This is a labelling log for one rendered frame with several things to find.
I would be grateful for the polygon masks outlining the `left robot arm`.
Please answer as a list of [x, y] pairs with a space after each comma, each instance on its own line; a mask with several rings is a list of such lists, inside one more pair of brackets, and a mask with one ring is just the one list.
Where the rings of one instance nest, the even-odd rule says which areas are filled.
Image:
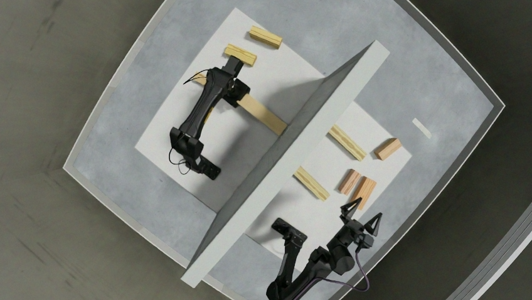
[[[234, 91], [234, 78], [237, 78], [243, 65], [244, 63], [241, 59], [230, 55], [226, 65], [222, 66], [221, 69], [218, 67], [214, 67], [213, 69], [210, 68], [215, 76], [213, 84], [213, 74], [208, 70], [203, 92], [195, 107], [188, 118], [180, 125], [179, 129], [172, 127], [169, 133], [171, 147], [179, 141], [173, 149], [181, 154], [185, 160], [187, 159], [186, 161], [191, 165], [190, 170], [198, 174], [205, 174], [212, 180], [218, 176], [221, 169], [201, 155], [204, 144], [198, 140], [201, 137], [204, 124], [209, 118], [215, 105], [225, 94], [230, 94]], [[183, 138], [179, 140], [184, 132], [191, 137], [185, 134]]]

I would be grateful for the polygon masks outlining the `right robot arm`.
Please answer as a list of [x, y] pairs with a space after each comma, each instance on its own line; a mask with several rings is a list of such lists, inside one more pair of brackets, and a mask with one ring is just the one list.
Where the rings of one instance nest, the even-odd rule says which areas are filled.
[[[355, 265], [346, 242], [342, 243], [340, 237], [335, 235], [326, 245], [329, 251], [321, 246], [314, 249], [304, 270], [292, 282], [297, 256], [307, 235], [281, 218], [276, 219], [272, 228], [283, 235], [285, 251], [278, 276], [267, 288], [266, 296], [269, 300], [300, 300], [310, 288], [322, 281], [315, 278], [326, 278], [332, 271], [341, 276]], [[354, 241], [363, 241], [372, 247], [374, 238], [369, 234], [359, 234], [354, 235]]]

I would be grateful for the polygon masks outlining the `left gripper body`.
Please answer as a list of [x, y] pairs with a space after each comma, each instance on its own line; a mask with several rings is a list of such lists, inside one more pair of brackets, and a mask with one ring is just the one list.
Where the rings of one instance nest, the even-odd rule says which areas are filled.
[[250, 87], [248, 85], [243, 83], [240, 79], [236, 78], [234, 91], [230, 94], [225, 94], [223, 96], [223, 99], [227, 101], [231, 106], [234, 107], [235, 103], [237, 101], [240, 102], [249, 90], [250, 90]]

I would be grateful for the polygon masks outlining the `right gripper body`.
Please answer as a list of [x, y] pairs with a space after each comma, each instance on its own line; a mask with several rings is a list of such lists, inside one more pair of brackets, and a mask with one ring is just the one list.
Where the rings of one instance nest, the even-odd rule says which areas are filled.
[[341, 229], [338, 231], [338, 233], [336, 234], [337, 237], [340, 237], [339, 240], [344, 243], [345, 245], [348, 247], [352, 242], [354, 242], [354, 244], [356, 244], [357, 246], [359, 244], [362, 244], [362, 249], [369, 249], [370, 246], [368, 246], [367, 244], [365, 244], [363, 241], [359, 241], [358, 243], [356, 243], [354, 241], [354, 235], [358, 235], [358, 234], [365, 234], [363, 233], [364, 232], [364, 229], [370, 234], [371, 232], [368, 231], [368, 229], [362, 225], [361, 223], [359, 223], [357, 220], [355, 219], [350, 219], [348, 218], [344, 213], [343, 211], [341, 210], [341, 215], [339, 216], [340, 219], [342, 220], [342, 222], [344, 223], [344, 225], [341, 227]]

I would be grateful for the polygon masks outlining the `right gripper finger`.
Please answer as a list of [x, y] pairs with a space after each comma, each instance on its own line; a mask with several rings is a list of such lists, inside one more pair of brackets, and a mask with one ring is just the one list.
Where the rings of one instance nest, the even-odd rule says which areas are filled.
[[[371, 234], [374, 235], [375, 237], [377, 237], [377, 235], [378, 235], [378, 229], [379, 229], [379, 225], [380, 225], [380, 221], [381, 221], [382, 215], [383, 214], [381, 212], [379, 212], [370, 221], [368, 221], [366, 224], [364, 224], [364, 226], [368, 229], [368, 231], [371, 232]], [[374, 228], [372, 228], [371, 226], [372, 226], [372, 224], [374, 224], [376, 219], [377, 219], [376, 224], [375, 224]]]
[[[355, 211], [357, 210], [357, 208], [359, 207], [359, 204], [361, 203], [362, 201], [362, 197], [359, 197], [357, 198], [356, 200], [350, 202], [350, 203], [347, 203], [343, 206], [340, 207], [340, 209], [343, 211], [343, 213], [348, 217], [348, 218], [352, 218], [352, 216], [354, 215]], [[355, 204], [355, 205], [354, 205]], [[354, 206], [353, 206], [354, 205]], [[350, 210], [348, 210], [348, 208], [350, 208], [351, 206], [353, 206]]]

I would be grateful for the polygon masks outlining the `grey panel wall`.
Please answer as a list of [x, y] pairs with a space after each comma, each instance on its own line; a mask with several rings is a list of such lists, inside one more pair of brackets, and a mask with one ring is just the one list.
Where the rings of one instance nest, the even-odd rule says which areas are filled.
[[234, 192], [227, 201], [229, 205], [217, 213], [182, 281], [193, 288], [197, 286], [297, 171], [389, 54], [375, 40], [323, 81], [292, 120], [289, 130], [275, 141], [240, 185], [246, 191], [241, 196]]

